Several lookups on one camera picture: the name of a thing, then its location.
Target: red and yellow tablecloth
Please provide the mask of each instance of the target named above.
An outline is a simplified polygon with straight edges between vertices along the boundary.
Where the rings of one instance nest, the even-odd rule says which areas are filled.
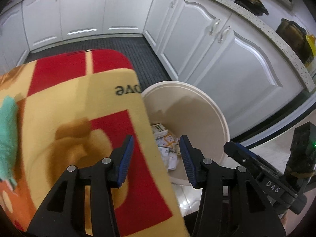
[[[132,65],[114,50],[47,57],[0,77],[0,101],[10,95],[19,106],[18,186],[13,193],[0,183],[0,201],[16,227],[26,231],[68,165],[93,165],[132,134],[127,181],[113,189],[121,236],[188,236],[140,93]],[[86,232],[92,234],[89,223]]]

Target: granite countertop edge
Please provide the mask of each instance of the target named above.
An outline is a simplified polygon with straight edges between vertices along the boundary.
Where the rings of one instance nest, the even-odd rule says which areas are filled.
[[[8,6],[6,6],[2,13],[8,9],[12,8],[16,4],[22,2],[23,0],[15,0]],[[296,75],[301,79],[301,83],[306,88],[307,91],[312,92],[315,88],[315,83],[312,80],[309,72],[307,71],[304,64],[295,54],[295,52],[289,47],[289,45],[266,23],[260,20],[257,16],[246,10],[245,8],[239,6],[238,4],[230,1],[230,0],[212,0],[223,7],[231,10],[233,13],[245,19],[251,25],[256,27],[266,38],[268,38],[275,47],[279,50],[279,52],[284,56],[284,58],[288,61],[289,64],[293,66],[293,70]]]

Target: metal screw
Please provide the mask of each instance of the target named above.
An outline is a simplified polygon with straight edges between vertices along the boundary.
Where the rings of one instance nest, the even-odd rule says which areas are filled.
[[[203,159],[203,163],[206,164],[206,165],[210,165],[210,164],[212,164],[212,160],[208,159],[208,158],[205,158],[205,159]]]
[[[102,163],[103,164],[109,164],[111,162],[111,159],[110,158],[104,158],[103,160],[102,160]]]
[[[246,169],[244,166],[239,166],[239,167],[238,167],[238,170],[239,170],[240,172],[242,172],[242,173],[244,173],[244,172],[247,171],[247,169]]]
[[[76,167],[74,165],[71,165],[67,168],[68,172],[74,172],[76,170]]]

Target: cooking pot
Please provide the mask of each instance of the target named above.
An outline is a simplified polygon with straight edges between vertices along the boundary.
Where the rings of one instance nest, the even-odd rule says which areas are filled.
[[[305,64],[313,56],[312,48],[306,40],[306,30],[293,20],[281,19],[276,32],[292,48]]]
[[[260,0],[235,0],[235,2],[256,16],[262,16],[264,13],[269,15],[268,10],[265,8],[263,3]]]

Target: pot handle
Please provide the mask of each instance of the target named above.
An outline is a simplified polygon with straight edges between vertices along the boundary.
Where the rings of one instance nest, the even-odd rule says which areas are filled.
[[[295,21],[291,20],[291,21],[289,22],[289,25],[288,25],[288,26],[290,26],[290,25],[296,26],[296,27],[302,32],[302,34],[304,35],[304,37],[307,35],[307,34],[306,34],[306,30],[305,30],[304,28],[300,27],[300,25],[298,25]]]

